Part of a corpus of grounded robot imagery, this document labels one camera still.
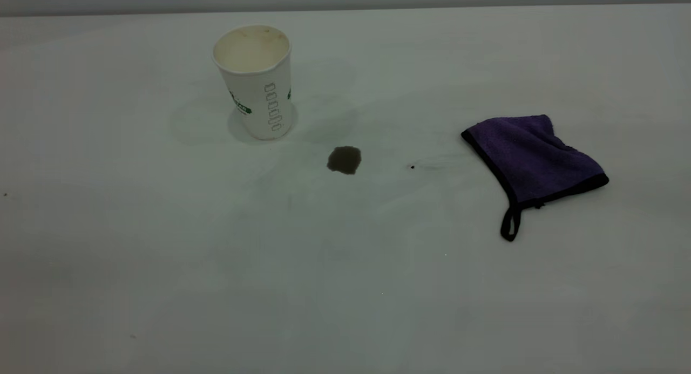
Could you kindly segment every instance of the white table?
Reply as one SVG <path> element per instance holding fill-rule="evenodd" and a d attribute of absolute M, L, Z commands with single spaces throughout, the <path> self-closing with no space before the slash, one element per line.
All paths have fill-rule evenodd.
<path fill-rule="evenodd" d="M 210 47 L 284 29 L 282 140 Z M 0 19 L 0 371 L 691 371 L 691 5 Z M 523 213 L 459 134 L 549 114 Z M 326 168 L 362 150 L 356 175 Z"/>

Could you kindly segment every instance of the coffee residue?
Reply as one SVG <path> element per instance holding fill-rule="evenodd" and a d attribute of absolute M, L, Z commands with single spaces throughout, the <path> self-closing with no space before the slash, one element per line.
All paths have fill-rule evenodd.
<path fill-rule="evenodd" d="M 329 155 L 329 163 L 326 164 L 326 167 L 328 167 L 331 172 L 355 174 L 361 160 L 362 157 L 359 148 L 342 146 L 334 148 L 331 155 Z"/>

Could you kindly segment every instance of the paper cup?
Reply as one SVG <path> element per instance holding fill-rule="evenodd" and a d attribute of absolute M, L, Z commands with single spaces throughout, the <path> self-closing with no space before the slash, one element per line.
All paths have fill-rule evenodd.
<path fill-rule="evenodd" d="M 267 25 L 235 28 L 214 45 L 214 62 L 257 139 L 280 138 L 292 126 L 290 50 L 288 37 Z"/>

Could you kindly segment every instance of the brown liquid spill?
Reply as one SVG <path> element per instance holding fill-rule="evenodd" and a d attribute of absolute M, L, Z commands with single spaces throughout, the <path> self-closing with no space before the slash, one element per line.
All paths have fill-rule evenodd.
<path fill-rule="evenodd" d="M 331 172 L 341 172 L 343 174 L 355 174 L 360 165 L 362 157 L 360 149 L 352 146 L 334 148 L 329 155 L 329 163 L 326 164 Z"/>

